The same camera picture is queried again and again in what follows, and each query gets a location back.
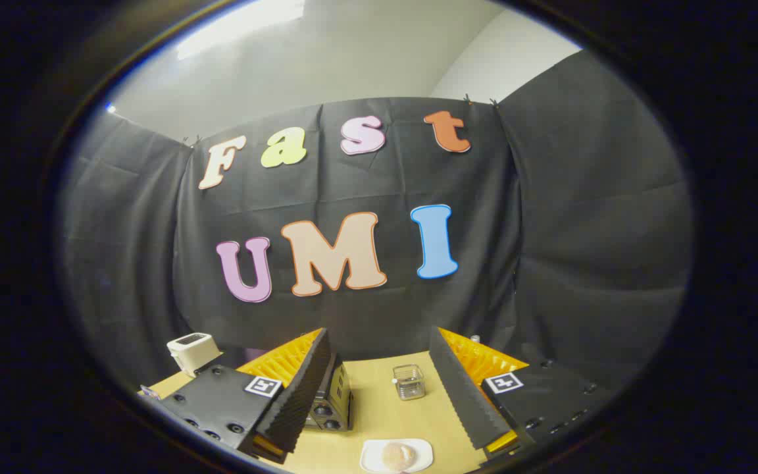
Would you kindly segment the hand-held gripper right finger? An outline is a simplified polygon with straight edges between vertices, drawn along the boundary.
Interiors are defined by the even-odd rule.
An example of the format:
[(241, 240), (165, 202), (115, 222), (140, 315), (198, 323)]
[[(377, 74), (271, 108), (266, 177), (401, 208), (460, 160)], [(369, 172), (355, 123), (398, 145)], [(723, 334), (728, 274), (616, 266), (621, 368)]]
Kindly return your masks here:
[(512, 357), (433, 327), (429, 354), (472, 447), (491, 466), (562, 441), (613, 399), (601, 384), (525, 344)]

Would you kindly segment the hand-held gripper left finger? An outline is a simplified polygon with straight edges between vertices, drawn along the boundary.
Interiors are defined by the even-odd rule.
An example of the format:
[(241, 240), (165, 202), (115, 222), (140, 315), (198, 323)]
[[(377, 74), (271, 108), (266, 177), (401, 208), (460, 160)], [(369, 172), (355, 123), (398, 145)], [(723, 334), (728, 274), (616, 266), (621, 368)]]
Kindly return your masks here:
[(333, 358), (328, 331), (310, 331), (240, 368), (214, 353), (195, 363), (186, 357), (204, 347), (214, 347), (204, 333), (170, 342), (186, 383), (166, 394), (147, 387), (144, 401), (226, 449), (284, 463)]

